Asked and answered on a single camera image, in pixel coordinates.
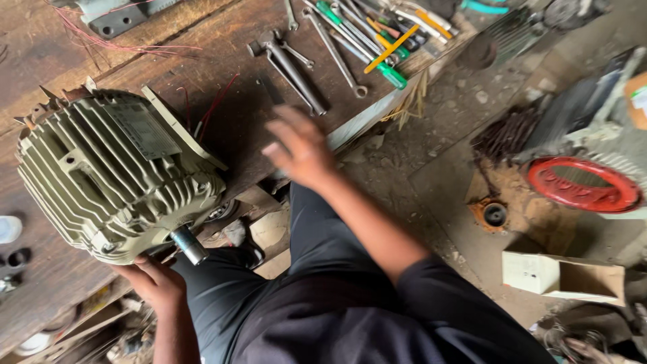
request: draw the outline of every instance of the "red pulley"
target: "red pulley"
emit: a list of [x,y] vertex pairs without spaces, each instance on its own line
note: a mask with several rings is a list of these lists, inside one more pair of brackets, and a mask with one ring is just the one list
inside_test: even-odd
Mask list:
[[[553,167],[571,167],[595,174],[610,186],[594,187],[558,176]],[[642,191],[625,175],[612,168],[575,157],[547,157],[529,163],[528,182],[541,194],[582,210],[620,214],[635,210]]]

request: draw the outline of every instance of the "red wheel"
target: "red wheel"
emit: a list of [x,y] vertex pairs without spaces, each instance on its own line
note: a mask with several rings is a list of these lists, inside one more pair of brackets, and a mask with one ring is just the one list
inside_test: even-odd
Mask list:
[[546,197],[582,210],[620,214],[642,202],[642,191],[625,175],[575,157],[535,159],[527,178]]

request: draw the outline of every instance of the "motor shaft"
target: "motor shaft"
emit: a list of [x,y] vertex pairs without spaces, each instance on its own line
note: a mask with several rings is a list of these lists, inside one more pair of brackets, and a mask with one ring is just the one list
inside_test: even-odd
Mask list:
[[209,252],[200,244],[186,225],[173,230],[170,236],[195,266],[209,257]]

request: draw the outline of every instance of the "black shirt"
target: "black shirt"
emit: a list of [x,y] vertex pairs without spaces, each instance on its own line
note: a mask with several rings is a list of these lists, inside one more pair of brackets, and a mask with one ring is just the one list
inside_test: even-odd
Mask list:
[[232,363],[554,363],[438,256],[394,289],[362,273],[299,277],[249,315]]

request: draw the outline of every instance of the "wooden workbench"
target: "wooden workbench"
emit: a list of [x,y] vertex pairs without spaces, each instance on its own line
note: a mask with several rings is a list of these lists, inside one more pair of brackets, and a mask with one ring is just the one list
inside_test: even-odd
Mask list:
[[[286,32],[284,39],[315,61],[314,69],[304,73],[329,104],[320,124],[331,132],[393,88],[376,72],[363,74],[361,62],[342,50],[358,83],[369,87],[367,98],[356,99],[312,25],[299,16],[302,7],[295,0],[301,26],[297,32]],[[272,172],[259,154],[272,140],[263,124],[274,116],[267,92],[256,83],[258,71],[267,70],[287,102],[302,105],[266,57],[253,58],[245,47],[263,31],[285,29],[286,23],[282,1],[186,0],[113,40],[121,45],[203,48],[180,50],[187,56],[161,57],[76,46],[71,39],[79,40],[65,32],[56,13],[42,0],[0,3],[0,51],[7,46],[6,58],[0,56],[0,214],[19,216],[25,224],[16,242],[0,246],[0,255],[6,257],[19,247],[29,247],[33,256],[22,272],[24,284],[0,298],[0,358],[116,277],[108,266],[58,236],[16,172],[14,152],[21,127],[12,117],[26,115],[36,102],[46,101],[38,85],[59,95],[63,88],[82,84],[88,75],[100,88],[141,94],[141,87],[148,85],[181,115],[186,111],[184,93],[177,88],[185,87],[195,123],[219,87],[240,73],[214,112],[204,138],[205,145],[230,166],[224,178],[226,198],[231,198]],[[451,48],[472,35],[464,32]],[[428,54],[419,51],[400,70],[412,76],[432,63]],[[6,268],[0,269],[0,276],[7,273]]]

